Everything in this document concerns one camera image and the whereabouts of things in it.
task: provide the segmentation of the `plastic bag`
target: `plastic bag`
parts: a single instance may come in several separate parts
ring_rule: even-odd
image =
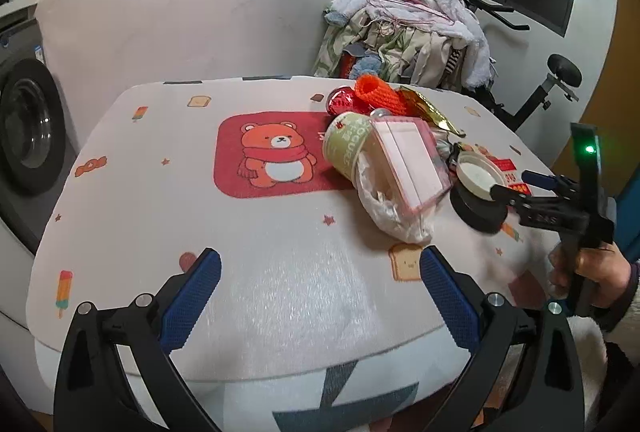
[[[401,200],[392,197],[384,173],[376,173],[367,151],[358,155],[354,184],[362,206],[385,234],[415,245],[426,245],[431,240],[435,205],[417,214],[403,215]]]
[[[443,129],[434,129],[432,127],[431,134],[436,140],[436,150],[438,151],[438,154],[446,163],[453,149],[453,144],[449,142],[449,133]]]

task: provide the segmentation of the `red cloth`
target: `red cloth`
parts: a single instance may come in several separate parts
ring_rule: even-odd
[[[264,123],[282,123],[283,120],[294,123],[296,131],[305,140],[303,145],[308,151],[305,157],[308,159],[312,155],[317,160],[317,163],[312,165],[313,179],[306,183],[286,181],[269,188],[256,187],[249,180],[258,177],[258,171],[246,168],[248,155],[244,154],[244,146],[242,145],[242,135],[244,135],[242,127],[248,123],[263,125]],[[335,170],[322,156],[321,137],[331,120],[332,118],[327,113],[321,111],[266,111],[229,117],[220,123],[216,138],[216,153],[213,162],[213,181],[216,187],[220,192],[237,199],[353,189],[351,181]]]
[[[289,163],[290,161],[300,161],[309,151],[304,145],[296,147],[288,147],[286,149],[261,149],[260,147],[245,147],[245,157],[252,157],[260,161],[268,161],[269,163]]]

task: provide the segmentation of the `cartoon bear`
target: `cartoon bear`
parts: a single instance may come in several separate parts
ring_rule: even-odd
[[[313,179],[318,161],[306,150],[295,123],[246,123],[242,126],[241,141],[244,158],[238,175],[253,186],[266,188],[276,183],[306,183]]]

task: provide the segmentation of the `gold foil packet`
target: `gold foil packet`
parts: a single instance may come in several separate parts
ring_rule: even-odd
[[[461,131],[453,125],[451,120],[440,113],[436,106],[428,101],[424,95],[418,93],[418,91],[414,91],[413,89],[409,89],[405,86],[400,86],[398,93],[402,95],[402,98],[412,111],[412,115],[420,117],[426,122],[434,123],[436,127],[444,129],[449,133],[453,133],[456,136],[460,136],[460,138],[464,138],[466,136],[464,131]]]

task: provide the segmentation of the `green paper cup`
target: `green paper cup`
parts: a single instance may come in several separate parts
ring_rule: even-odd
[[[322,155],[351,183],[358,154],[370,132],[369,117],[347,112],[335,117],[324,133]]]

